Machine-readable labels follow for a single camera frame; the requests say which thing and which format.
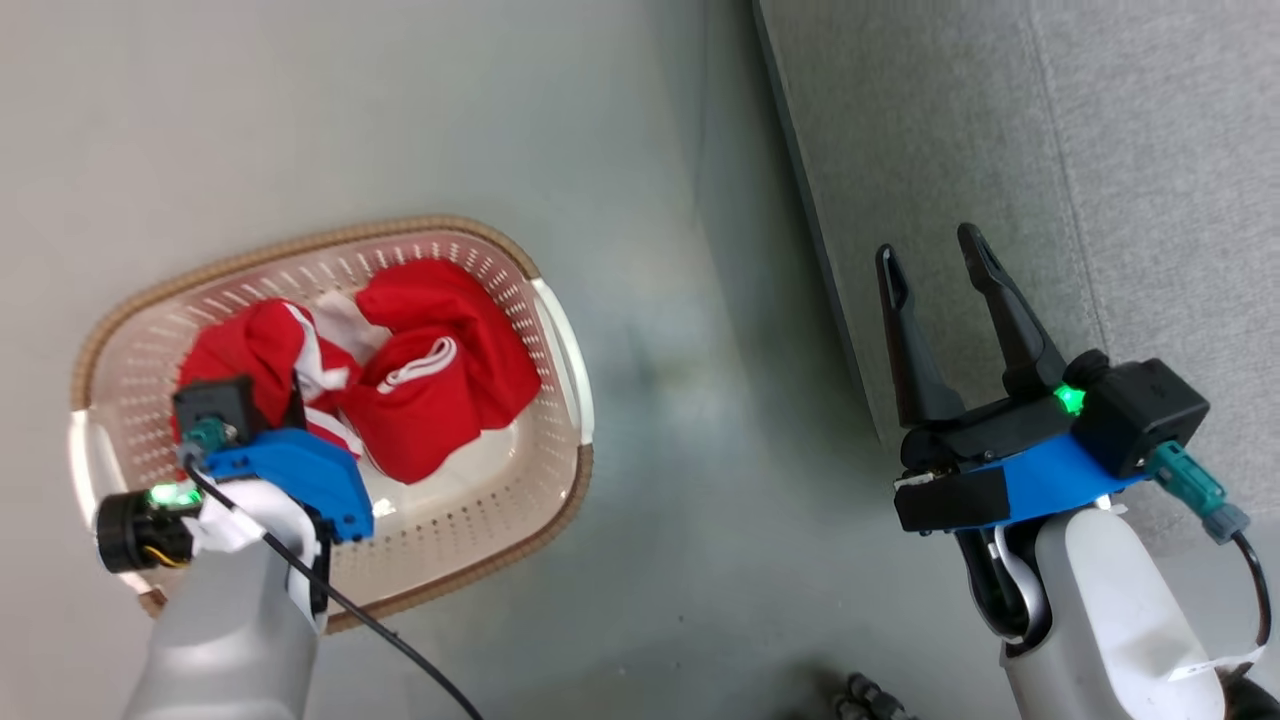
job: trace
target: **brown basket rim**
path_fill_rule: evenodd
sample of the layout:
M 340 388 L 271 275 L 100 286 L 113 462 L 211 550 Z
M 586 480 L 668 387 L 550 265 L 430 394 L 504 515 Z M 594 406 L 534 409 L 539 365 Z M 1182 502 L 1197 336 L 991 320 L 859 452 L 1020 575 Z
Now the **brown basket rim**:
M 312 233 L 271 245 L 261 250 L 252 250 L 250 252 L 234 255 L 225 260 L 210 263 L 201 268 L 196 268 L 195 270 L 183 273 L 177 278 L 151 286 L 150 288 L 125 299 L 123 302 L 111 309 L 106 316 L 99 320 L 97 324 L 93 325 L 93 329 L 90 331 L 88 338 L 84 340 L 84 345 L 81 346 L 79 355 L 76 357 L 74 369 L 72 370 L 72 411 L 84 410 L 90 406 L 90 393 L 93 387 L 93 369 L 97 366 L 97 359 L 102 354 L 102 348 L 106 346 L 106 342 L 129 318 L 137 315 L 156 302 L 169 300 L 175 295 L 214 282 L 224 275 L 239 273 L 264 263 L 273 263 L 284 258 L 292 258 L 294 255 L 333 247 L 335 245 L 346 245 L 348 242 L 428 231 L 463 232 L 486 240 L 506 252 L 507 256 L 520 266 L 527 279 L 541 277 L 541 273 L 538 272 L 538 265 L 534 264 L 534 259 L 502 232 L 470 218 L 443 214 L 419 215 L 415 218 L 387 220 L 380 223 L 362 223 L 335 231 Z
M 72 374 L 72 411 L 86 410 L 90 407 L 93 370 L 97 365 L 99 356 L 102 354 L 102 348 L 106 346 L 106 342 L 111 338 L 111 336 L 115 334 L 115 331 L 120 328 L 120 325 L 142 310 L 174 297 L 175 295 L 187 292 L 195 287 L 265 263 L 273 263 L 284 258 L 302 255 L 305 252 L 323 250 L 325 247 L 333 247 L 335 245 L 344 245 L 348 242 L 429 231 L 462 232 L 486 240 L 506 252 L 507 256 L 509 256 L 512 261 L 520 266 L 527 279 L 532 281 L 541 277 L 541 273 L 538 270 L 538 265 L 534 264 L 532 258 L 530 258 L 529 254 L 526 254 L 524 249 L 516 245 L 509 237 L 477 220 L 448 214 L 419 215 L 398 220 L 362 223 L 335 231 L 312 233 L 264 247 L 261 250 L 234 255 L 225 260 L 204 265 L 195 270 L 183 273 L 177 278 L 143 290 L 116 305 L 110 313 L 99 320 L 93 329 L 90 331 L 88 338 L 84 341 L 81 347 L 81 352 L 76 359 Z M 561 509 L 556 512 L 556 516 L 552 518 L 549 523 L 543 525 L 543 528 L 534 534 L 508 547 L 507 550 L 503 550 L 493 557 L 471 565 L 470 568 L 463 568 L 462 570 L 430 583 L 425 583 L 397 596 L 372 602 L 364 606 L 364 609 L 374 618 L 387 618 L 454 592 L 541 550 L 556 539 L 556 537 L 563 532 L 570 521 L 572 521 L 577 515 L 577 511 L 586 497 L 586 489 L 590 486 L 594 457 L 595 451 L 593 445 L 588 443 L 579 446 L 577 471 L 573 475 L 573 486 L 570 488 L 570 495 L 566 498 L 564 505 L 561 506 Z M 166 602 L 168 597 L 165 597 L 164 591 L 160 588 L 152 588 L 150 592 L 138 596 L 138 603 L 151 618 L 159 616 Z M 360 621 L 351 616 L 349 612 L 340 612 L 329 619 L 328 632 L 330 634 L 340 633 L 342 630 L 347 630 L 357 625 L 360 625 Z

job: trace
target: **blue gripper bracket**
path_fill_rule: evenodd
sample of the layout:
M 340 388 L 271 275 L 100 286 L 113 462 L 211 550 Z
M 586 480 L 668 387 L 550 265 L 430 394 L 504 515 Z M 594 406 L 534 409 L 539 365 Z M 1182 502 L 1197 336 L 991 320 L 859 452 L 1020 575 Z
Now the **blue gripper bracket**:
M 205 465 L 219 480 L 247 475 L 268 480 L 332 520 L 340 541 L 374 536 L 374 506 L 356 459 L 306 430 L 264 432 L 253 445 L 210 454 Z

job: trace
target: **perforated basket wall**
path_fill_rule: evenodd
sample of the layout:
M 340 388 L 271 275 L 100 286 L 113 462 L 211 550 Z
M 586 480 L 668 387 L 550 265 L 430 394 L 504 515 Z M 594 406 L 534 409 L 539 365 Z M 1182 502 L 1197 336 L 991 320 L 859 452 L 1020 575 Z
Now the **perforated basket wall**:
M 172 482 L 169 429 L 178 365 L 200 328 L 265 297 L 308 304 L 353 293 L 380 269 L 420 258 L 463 266 L 524 338 L 543 387 L 516 423 L 403 486 L 361 465 L 376 537 L 334 548 L 332 580 L 375 615 L 438 597 L 548 543 L 572 519 L 591 473 L 590 388 L 554 293 L 502 233 L 433 215 L 312 236 L 218 263 L 146 291 L 92 332 L 72 387 L 70 455 L 87 523 L 113 492 Z M 180 570 L 122 577 L 160 611 Z M 330 620 L 330 632 L 355 620 Z

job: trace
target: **red garment with white stripe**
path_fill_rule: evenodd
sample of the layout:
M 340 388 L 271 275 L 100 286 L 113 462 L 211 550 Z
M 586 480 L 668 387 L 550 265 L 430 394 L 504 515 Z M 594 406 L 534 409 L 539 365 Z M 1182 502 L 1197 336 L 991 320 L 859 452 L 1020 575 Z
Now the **red garment with white stripe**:
M 392 338 L 342 400 L 369 457 L 415 483 L 481 429 L 509 425 L 541 379 L 507 314 L 465 269 L 419 260 L 385 269 L 356 295 Z
M 358 457 L 358 439 L 332 413 L 360 366 L 317 337 L 311 315 L 292 302 L 264 300 L 202 329 L 178 372 L 178 387 L 248 375 L 253 405 L 268 425 L 278 428 L 289 407 L 294 373 L 307 405 L 307 429 Z

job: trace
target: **yellow wire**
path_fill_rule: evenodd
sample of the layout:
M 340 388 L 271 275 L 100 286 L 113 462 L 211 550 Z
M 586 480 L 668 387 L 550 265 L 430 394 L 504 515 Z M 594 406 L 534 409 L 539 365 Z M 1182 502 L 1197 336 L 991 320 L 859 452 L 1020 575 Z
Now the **yellow wire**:
M 151 547 L 150 544 L 142 546 L 142 550 L 150 552 L 151 557 L 155 557 L 156 560 L 159 560 L 160 564 L 164 565 L 165 568 L 186 568 L 187 566 L 186 562 L 178 562 L 173 557 L 169 557 L 168 555 L 160 552 L 159 550 Z

